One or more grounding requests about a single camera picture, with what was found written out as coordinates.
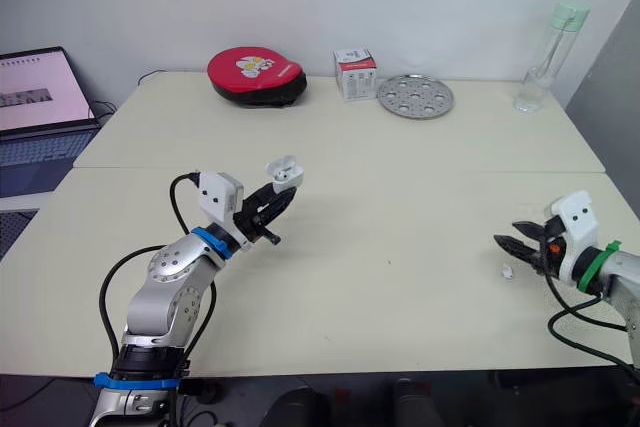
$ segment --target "laptop keyboard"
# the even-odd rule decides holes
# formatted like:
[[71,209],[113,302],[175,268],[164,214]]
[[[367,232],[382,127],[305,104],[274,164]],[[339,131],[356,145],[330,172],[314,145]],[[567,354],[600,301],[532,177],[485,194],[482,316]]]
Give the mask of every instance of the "laptop keyboard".
[[92,134],[92,131],[70,133],[3,144],[0,146],[0,167],[77,157]]

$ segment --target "small box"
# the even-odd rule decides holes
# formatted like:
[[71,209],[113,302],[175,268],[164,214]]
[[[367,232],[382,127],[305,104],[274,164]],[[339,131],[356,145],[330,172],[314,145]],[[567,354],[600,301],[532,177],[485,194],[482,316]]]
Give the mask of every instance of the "small box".
[[335,50],[336,82],[346,101],[376,98],[376,61],[367,49]]

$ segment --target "perforated plate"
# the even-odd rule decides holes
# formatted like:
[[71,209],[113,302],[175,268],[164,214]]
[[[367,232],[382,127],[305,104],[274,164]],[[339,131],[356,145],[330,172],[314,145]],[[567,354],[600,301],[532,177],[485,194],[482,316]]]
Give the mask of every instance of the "perforated plate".
[[453,107],[453,93],[439,80],[425,75],[399,75],[382,83],[378,101],[394,114],[432,119]]

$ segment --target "white table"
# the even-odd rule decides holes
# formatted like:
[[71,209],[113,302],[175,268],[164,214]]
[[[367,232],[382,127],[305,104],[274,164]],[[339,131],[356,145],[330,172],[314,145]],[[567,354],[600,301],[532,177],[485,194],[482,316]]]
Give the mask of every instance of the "white table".
[[336,178],[362,163],[400,177],[410,170],[604,171],[552,97],[531,115],[511,106],[516,83],[447,85],[453,110],[415,121],[377,101],[344,103],[332,78],[309,78],[293,107],[243,109],[222,99],[204,73],[159,73],[136,90],[75,166],[232,170],[295,153],[316,169],[334,168]]
[[[238,160],[228,170],[251,191],[266,181],[260,171],[267,160],[257,151],[251,162]],[[194,375],[600,363],[547,333],[546,320],[558,306],[544,280],[504,254],[492,235],[514,233],[514,220],[544,221],[550,201],[586,188],[602,243],[615,238],[639,252],[640,223],[606,175],[444,175],[300,160],[305,183],[272,225],[282,243],[263,240],[236,254],[217,277],[218,305],[192,356]],[[125,254],[181,235],[167,195],[181,172],[74,169],[64,179],[0,264],[0,371],[88,376],[108,370],[100,283]],[[190,185],[179,186],[178,201],[190,225],[205,222]],[[108,306],[116,332],[148,259],[132,261],[114,279]],[[514,267],[513,280],[502,277],[504,263]],[[570,301],[583,298],[560,290]],[[620,320],[608,306],[594,310]],[[574,320],[561,329],[630,358],[624,334]]]

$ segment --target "bottle cap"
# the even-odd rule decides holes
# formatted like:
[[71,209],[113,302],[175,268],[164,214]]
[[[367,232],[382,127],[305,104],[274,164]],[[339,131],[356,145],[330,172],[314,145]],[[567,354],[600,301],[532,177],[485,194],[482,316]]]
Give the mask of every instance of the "bottle cap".
[[551,25],[567,32],[577,32],[582,28],[590,11],[591,9],[585,5],[561,2],[553,9]]

